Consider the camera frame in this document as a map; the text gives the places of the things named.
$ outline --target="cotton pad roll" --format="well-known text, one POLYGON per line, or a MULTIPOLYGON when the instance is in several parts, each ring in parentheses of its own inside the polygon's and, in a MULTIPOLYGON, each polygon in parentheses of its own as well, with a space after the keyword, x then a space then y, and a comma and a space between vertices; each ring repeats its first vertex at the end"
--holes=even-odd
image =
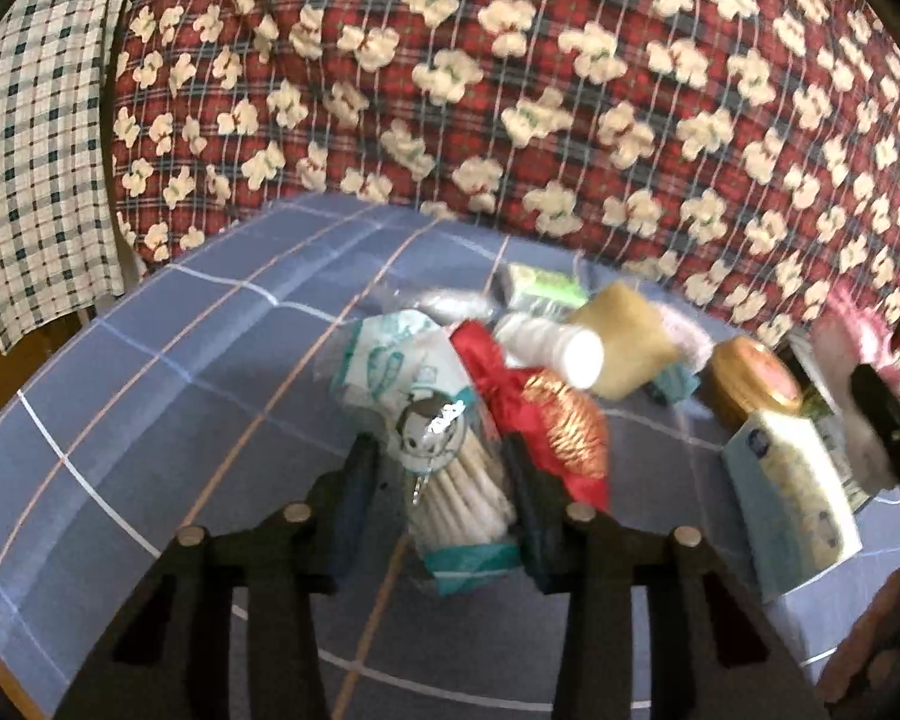
POLYGON ((493 334, 520 365, 547 367, 577 389, 589 389, 604 366, 604 344, 593 330, 529 314, 507 314, 493 334))

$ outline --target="tissue box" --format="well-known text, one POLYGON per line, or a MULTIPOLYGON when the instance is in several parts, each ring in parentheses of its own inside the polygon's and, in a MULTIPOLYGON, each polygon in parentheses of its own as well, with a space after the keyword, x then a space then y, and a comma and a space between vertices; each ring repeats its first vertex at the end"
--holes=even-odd
POLYGON ((850 504, 813 422, 759 410, 722 456, 765 601, 861 550, 850 504))

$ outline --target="white checkered cloth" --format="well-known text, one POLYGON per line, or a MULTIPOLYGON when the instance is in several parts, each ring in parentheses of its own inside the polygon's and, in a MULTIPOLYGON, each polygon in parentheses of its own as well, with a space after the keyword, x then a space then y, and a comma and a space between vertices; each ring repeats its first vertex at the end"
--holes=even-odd
POLYGON ((17 0, 0 22, 0 350, 124 290, 100 98, 122 0, 17 0))

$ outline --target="red plaid fabric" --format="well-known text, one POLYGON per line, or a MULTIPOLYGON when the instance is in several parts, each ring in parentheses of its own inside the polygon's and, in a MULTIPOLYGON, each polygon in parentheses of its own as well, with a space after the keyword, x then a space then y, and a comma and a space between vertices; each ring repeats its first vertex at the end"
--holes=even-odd
POLYGON ((552 238, 774 343, 900 326, 900 54, 863 0, 130 0, 117 207, 154 264, 300 191, 552 238))

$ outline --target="blue checkered tablecloth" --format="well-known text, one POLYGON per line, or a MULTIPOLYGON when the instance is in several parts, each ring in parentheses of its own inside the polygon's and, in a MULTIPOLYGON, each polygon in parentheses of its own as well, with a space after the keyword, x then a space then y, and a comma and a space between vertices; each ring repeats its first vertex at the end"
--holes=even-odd
MULTIPOLYGON (((492 288, 510 261, 576 271, 591 290, 617 277, 562 248, 352 197, 303 196, 163 269, 45 365, 0 416, 0 652, 40 706, 55 709, 182 523, 212 533, 252 526, 341 464, 354 434, 314 381, 314 360, 343 322, 377 310, 378 285, 492 288)), ((732 333, 698 319, 718 340, 732 333)), ((605 412, 616 517, 658 532, 696 525, 752 582, 718 455, 727 433, 711 413, 695 401, 664 408, 642 392, 605 412)), ((314 600, 331 705, 347 680, 347 718, 543 716, 566 599, 539 595, 521 573, 437 599, 413 581, 410 557, 381 594, 402 531, 398 487, 377 494, 344 591, 314 600)), ((809 679, 900 566, 896 502, 888 495, 859 515, 860 555, 770 608, 809 679)), ((239 595, 235 603, 241 664, 245 607, 239 595)), ((642 718, 650 666, 640 594, 634 624, 642 718)), ((247 718, 245 680, 234 680, 232 701, 233 716, 247 718)))

